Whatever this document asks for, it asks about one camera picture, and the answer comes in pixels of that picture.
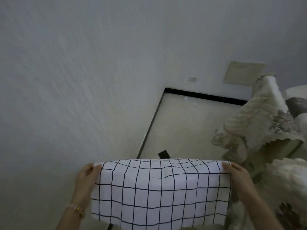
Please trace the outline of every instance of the person's left hand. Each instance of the person's left hand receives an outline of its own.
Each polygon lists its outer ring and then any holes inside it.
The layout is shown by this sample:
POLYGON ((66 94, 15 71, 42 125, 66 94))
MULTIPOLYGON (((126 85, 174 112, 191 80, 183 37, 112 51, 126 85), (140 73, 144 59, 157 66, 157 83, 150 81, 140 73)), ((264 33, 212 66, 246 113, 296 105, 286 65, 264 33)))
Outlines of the person's left hand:
POLYGON ((94 163, 87 164, 77 175, 75 190, 71 198, 71 203, 78 205, 85 210, 91 201, 91 193, 94 189, 95 181, 101 172, 102 165, 93 168, 94 163))

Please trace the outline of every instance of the tiled floor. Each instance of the tiled floor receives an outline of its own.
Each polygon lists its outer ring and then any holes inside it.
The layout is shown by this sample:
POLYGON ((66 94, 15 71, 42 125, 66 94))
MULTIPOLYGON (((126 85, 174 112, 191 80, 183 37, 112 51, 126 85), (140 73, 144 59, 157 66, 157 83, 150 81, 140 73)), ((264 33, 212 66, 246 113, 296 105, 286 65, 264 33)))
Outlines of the tiled floor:
POLYGON ((221 160, 226 150, 211 143, 214 131, 241 106, 166 93, 140 158, 221 160))

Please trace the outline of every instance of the bracelet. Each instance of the bracelet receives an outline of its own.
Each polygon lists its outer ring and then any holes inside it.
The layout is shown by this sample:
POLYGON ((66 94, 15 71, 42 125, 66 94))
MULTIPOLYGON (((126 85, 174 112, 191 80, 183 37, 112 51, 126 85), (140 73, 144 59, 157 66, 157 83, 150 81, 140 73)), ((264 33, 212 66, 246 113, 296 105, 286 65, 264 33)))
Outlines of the bracelet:
POLYGON ((85 217, 85 212, 84 212, 84 210, 81 209, 78 205, 73 204, 73 203, 70 203, 70 204, 67 205, 66 208, 68 208, 68 207, 70 207, 70 208, 76 210, 76 212, 81 216, 81 218, 84 218, 84 217, 85 217))

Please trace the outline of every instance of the checkered cloth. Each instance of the checkered cloth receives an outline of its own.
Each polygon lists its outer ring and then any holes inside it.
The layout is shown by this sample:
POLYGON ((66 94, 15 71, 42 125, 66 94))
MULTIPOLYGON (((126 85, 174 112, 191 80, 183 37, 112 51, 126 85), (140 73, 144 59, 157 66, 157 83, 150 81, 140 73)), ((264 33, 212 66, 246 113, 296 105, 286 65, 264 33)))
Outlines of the checkered cloth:
POLYGON ((231 177, 221 161, 131 159, 102 164, 92 216, 124 230, 224 225, 231 177))

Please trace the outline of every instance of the white wall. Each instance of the white wall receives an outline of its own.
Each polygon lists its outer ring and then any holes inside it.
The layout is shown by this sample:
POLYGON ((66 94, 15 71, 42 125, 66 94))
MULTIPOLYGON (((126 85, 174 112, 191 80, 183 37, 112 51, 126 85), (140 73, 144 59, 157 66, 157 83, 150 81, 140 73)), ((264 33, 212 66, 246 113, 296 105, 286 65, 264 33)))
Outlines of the white wall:
POLYGON ((54 229, 82 166, 136 157, 165 88, 164 17, 164 0, 1 1, 2 229, 54 229))
POLYGON ((169 0, 167 86, 248 99, 251 87, 223 83, 233 60, 266 62, 281 89, 307 84, 306 10, 307 0, 169 0))

